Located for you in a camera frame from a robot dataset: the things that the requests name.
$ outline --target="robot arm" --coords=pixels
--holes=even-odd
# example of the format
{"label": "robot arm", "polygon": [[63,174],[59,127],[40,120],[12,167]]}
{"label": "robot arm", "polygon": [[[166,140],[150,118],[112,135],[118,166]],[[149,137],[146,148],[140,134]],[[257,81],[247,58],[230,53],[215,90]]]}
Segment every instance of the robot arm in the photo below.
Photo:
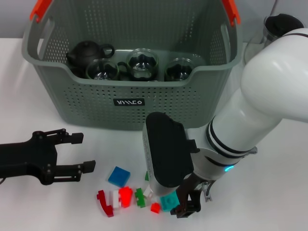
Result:
{"label": "robot arm", "polygon": [[278,39],[245,67],[241,89],[215,117],[228,147],[247,151],[283,118],[308,122],[308,29]]}
{"label": "robot arm", "polygon": [[[308,29],[291,31],[255,56],[245,67],[241,88],[207,125],[186,131],[188,140],[195,141],[191,152],[193,172],[181,177],[176,189],[180,205],[171,210],[178,218],[200,211],[200,183],[205,185],[208,199],[213,183],[245,156],[256,153],[257,145],[283,118],[308,122]],[[145,149],[156,149],[143,131]],[[148,164],[157,155],[146,156]],[[161,169],[153,171],[152,178]],[[170,192],[159,180],[150,179],[154,194]]]}

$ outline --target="white block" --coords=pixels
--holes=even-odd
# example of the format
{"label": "white block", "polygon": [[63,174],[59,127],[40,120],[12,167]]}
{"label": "white block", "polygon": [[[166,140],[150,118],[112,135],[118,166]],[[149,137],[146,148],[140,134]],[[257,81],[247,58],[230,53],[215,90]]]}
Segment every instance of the white block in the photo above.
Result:
{"label": "white block", "polygon": [[119,191],[113,191],[113,209],[117,209],[121,207],[121,203],[119,202]]}
{"label": "white block", "polygon": [[144,191],[143,195],[147,198],[152,196],[152,190],[150,188],[150,186],[148,185],[148,187],[146,188],[146,190]]}

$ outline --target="white wall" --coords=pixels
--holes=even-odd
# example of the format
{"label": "white wall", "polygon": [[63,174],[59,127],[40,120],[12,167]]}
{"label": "white wall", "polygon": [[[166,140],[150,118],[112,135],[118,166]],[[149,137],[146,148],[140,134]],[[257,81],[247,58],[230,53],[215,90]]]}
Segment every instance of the white wall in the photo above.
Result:
{"label": "white wall", "polygon": [[[37,0],[0,0],[0,38],[21,38]],[[274,0],[235,0],[242,18],[244,39],[252,37]],[[279,0],[278,12],[292,14],[308,25],[308,0]]]}

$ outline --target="red block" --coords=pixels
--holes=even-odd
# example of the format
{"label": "red block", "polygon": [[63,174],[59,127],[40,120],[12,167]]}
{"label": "red block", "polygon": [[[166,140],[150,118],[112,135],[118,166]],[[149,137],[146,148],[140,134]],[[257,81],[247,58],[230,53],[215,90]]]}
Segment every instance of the red block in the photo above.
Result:
{"label": "red block", "polygon": [[113,209],[111,205],[106,205],[106,198],[105,198],[105,193],[104,190],[98,191],[98,194],[96,195],[97,199],[100,200],[101,206],[106,213],[106,215],[111,218],[114,216]]}
{"label": "red block", "polygon": [[151,211],[155,213],[159,213],[160,211],[160,204],[159,203],[154,203],[151,205]]}
{"label": "red block", "polygon": [[133,195],[133,190],[130,187],[124,187],[119,190],[120,198],[122,201],[122,207],[127,208],[130,206],[131,196]]}

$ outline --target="white table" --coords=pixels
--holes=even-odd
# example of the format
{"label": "white table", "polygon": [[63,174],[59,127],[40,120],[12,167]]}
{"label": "white table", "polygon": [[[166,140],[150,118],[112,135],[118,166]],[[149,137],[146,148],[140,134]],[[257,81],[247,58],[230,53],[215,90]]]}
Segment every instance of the white table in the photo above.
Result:
{"label": "white table", "polygon": [[[238,88],[243,65],[236,66],[218,110]],[[32,65],[21,56],[21,39],[0,39],[0,143],[22,142],[33,131],[66,128],[83,132],[83,144],[59,145],[58,164],[95,159],[94,173],[79,183],[43,186],[31,176],[9,178],[0,185],[0,229],[3,231],[194,230],[290,231],[308,229],[308,125],[283,121],[259,145],[259,153],[243,159],[218,180],[213,202],[187,219],[131,207],[108,218],[98,190],[117,187],[106,181],[114,166],[131,172],[127,183],[145,187],[141,132],[114,131],[66,124],[58,115]]]}

